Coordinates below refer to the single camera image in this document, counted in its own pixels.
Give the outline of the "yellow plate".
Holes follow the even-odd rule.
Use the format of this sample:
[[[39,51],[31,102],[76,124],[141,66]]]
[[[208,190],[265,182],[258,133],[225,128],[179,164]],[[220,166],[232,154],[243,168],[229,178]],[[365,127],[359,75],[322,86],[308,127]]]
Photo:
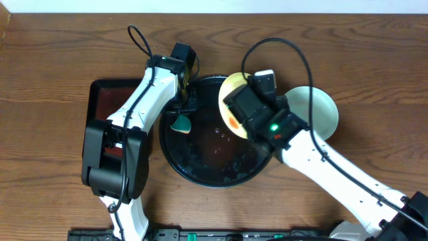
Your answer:
[[[218,107],[223,122],[233,134],[242,139],[247,139],[247,131],[235,117],[231,110],[233,103],[227,97],[240,86],[246,85],[247,80],[245,77],[249,76],[250,74],[248,73],[236,72],[226,77],[221,84],[218,95]]]

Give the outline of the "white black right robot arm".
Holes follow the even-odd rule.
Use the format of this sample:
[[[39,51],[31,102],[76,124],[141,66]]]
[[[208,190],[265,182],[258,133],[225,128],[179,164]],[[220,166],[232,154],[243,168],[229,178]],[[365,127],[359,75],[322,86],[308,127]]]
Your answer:
[[[407,197],[371,177],[319,136],[308,120],[286,108],[261,106],[247,111],[248,138],[279,151],[280,160],[317,183],[360,223],[368,240],[426,240],[427,196]]]

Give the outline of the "light green plate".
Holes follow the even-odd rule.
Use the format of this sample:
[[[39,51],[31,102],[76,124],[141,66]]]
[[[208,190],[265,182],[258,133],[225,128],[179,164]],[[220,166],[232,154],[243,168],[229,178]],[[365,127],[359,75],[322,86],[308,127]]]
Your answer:
[[[292,113],[309,122],[310,87],[299,86],[285,93]],[[312,115],[314,130],[325,141],[338,126],[338,109],[335,102],[323,90],[312,88]]]

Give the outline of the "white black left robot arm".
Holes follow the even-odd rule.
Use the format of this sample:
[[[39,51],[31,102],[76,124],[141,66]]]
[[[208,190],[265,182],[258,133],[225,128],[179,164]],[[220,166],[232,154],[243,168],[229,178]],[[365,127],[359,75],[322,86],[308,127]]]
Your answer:
[[[149,222],[141,194],[148,177],[148,133],[161,111],[186,101],[194,53],[154,55],[143,79],[107,119],[89,118],[82,152],[82,183],[106,205],[119,240],[143,240]]]

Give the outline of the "green scrubbing sponge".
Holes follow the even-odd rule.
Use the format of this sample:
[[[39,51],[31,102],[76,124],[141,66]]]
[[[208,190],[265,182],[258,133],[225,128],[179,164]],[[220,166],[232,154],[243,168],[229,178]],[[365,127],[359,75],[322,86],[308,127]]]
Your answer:
[[[185,115],[179,115],[170,128],[176,132],[189,134],[191,131],[191,121]]]

